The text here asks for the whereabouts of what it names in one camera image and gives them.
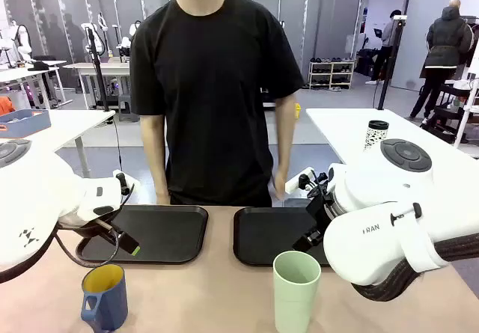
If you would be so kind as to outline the bystander in dark puffer jacket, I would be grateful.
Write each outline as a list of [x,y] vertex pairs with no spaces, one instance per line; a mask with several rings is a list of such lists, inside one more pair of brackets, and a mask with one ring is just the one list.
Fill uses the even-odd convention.
[[461,58],[472,48],[473,31],[460,16],[460,5],[460,0],[450,0],[442,15],[429,27],[426,38],[428,53],[421,71],[425,82],[409,114],[411,120],[420,110],[424,110],[425,118],[430,116],[441,86],[455,74]]

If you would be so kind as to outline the white tumbler black spots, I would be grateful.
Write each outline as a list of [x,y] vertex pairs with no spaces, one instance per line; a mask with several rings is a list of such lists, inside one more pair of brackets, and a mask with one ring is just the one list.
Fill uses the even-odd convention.
[[384,140],[387,136],[389,123],[383,120],[370,120],[364,141],[364,150],[368,150],[375,143]]

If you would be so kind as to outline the bystander in grey hoodie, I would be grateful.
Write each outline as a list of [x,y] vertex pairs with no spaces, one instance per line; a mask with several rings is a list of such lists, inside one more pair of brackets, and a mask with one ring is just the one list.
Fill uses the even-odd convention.
[[397,26],[397,22],[394,20],[395,16],[401,15],[401,10],[393,10],[390,14],[390,21],[384,27],[382,31],[381,41],[382,46],[379,50],[379,53],[376,57],[374,66],[373,66],[373,74],[369,81],[365,82],[366,85],[375,85],[379,81],[379,75],[381,72],[387,68],[388,66],[388,59],[392,52],[392,47],[395,38],[395,30]]

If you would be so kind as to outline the white table with blue bin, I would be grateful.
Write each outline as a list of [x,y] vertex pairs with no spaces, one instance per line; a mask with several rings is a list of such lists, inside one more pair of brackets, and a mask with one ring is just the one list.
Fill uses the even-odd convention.
[[48,110],[51,126],[25,138],[0,138],[0,181],[14,177],[29,178],[33,174],[45,174],[59,183],[78,182],[89,178],[88,167],[83,175],[57,155],[69,141],[74,141],[82,164],[86,156],[82,135],[96,125],[113,117],[113,111]]

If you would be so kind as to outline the person's left hand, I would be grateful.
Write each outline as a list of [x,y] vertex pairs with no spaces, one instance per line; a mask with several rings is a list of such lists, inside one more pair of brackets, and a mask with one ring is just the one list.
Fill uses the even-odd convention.
[[278,170],[274,176],[273,186],[275,190],[275,196],[279,201],[284,200],[286,195],[286,182],[287,182],[287,173],[284,173],[282,170]]

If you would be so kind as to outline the black plastic tray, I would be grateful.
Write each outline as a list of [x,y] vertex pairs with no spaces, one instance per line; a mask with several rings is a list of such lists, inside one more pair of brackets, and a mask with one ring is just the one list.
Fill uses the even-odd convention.
[[314,225],[302,207],[243,208],[234,215],[234,255],[247,266],[271,267]]
[[201,252],[208,212],[195,206],[126,205],[112,220],[138,243],[136,254],[120,248],[121,264],[180,265]]

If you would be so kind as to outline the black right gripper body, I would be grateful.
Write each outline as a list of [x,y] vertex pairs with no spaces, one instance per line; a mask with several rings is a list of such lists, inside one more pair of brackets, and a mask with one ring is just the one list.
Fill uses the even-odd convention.
[[334,203],[332,195],[321,189],[306,207],[307,212],[315,220],[315,230],[321,235],[326,232],[326,228],[335,217]]

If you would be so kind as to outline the blue storage bin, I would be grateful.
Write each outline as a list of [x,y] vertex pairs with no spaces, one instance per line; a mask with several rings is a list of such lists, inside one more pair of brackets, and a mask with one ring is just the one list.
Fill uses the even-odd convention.
[[48,110],[21,109],[0,116],[0,138],[25,138],[50,126]]

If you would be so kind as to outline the pale green tall cup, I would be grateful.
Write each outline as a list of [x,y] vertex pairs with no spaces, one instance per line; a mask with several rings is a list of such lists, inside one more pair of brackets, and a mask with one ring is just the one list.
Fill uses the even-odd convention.
[[321,276],[309,254],[284,251],[273,261],[275,328],[278,333],[307,333]]

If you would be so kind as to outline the white desk with black item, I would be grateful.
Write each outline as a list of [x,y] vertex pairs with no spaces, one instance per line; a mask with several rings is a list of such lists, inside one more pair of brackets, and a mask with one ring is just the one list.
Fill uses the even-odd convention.
[[47,70],[33,70],[33,64],[0,70],[0,91],[20,90],[25,105],[35,109],[57,109],[72,102],[65,96],[59,70],[66,61],[43,61]]

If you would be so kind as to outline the wooden shoe rack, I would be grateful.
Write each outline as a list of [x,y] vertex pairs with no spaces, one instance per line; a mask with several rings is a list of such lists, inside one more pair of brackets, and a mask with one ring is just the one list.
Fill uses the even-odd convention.
[[339,91],[349,89],[354,61],[341,58],[312,58],[308,67],[308,87]]

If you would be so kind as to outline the light wooden work table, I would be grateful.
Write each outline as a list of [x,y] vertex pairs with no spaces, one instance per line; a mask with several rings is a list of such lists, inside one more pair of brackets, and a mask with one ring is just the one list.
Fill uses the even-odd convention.
[[[96,77],[95,66],[93,63],[76,63],[64,65],[65,69],[71,69],[78,74],[82,96],[85,107],[89,109],[96,104],[96,98],[92,88],[93,77]],[[130,95],[129,85],[129,64],[119,61],[106,62],[100,64],[100,71],[104,79],[113,78],[118,83],[119,96]]]

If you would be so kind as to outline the person's right forearm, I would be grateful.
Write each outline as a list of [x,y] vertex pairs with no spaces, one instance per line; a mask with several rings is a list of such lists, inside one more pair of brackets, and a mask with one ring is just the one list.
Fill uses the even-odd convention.
[[153,178],[155,193],[168,191],[165,176],[165,117],[140,117],[141,139]]

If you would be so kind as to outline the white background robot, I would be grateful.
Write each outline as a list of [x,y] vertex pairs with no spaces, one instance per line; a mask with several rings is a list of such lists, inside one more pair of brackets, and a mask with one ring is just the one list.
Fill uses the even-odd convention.
[[13,42],[13,49],[18,59],[25,62],[31,61],[31,38],[27,27],[23,24],[17,24],[14,20],[7,32],[8,37]]

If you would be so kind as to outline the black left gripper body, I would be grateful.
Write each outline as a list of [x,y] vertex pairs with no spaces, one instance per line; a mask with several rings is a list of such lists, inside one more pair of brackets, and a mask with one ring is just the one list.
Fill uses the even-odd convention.
[[99,236],[101,233],[111,235],[110,231],[113,230],[116,233],[121,233],[122,230],[113,222],[113,220],[119,215],[121,209],[106,213],[100,216],[98,219],[94,219],[82,226],[58,223],[59,230],[71,230],[82,237],[94,237]]

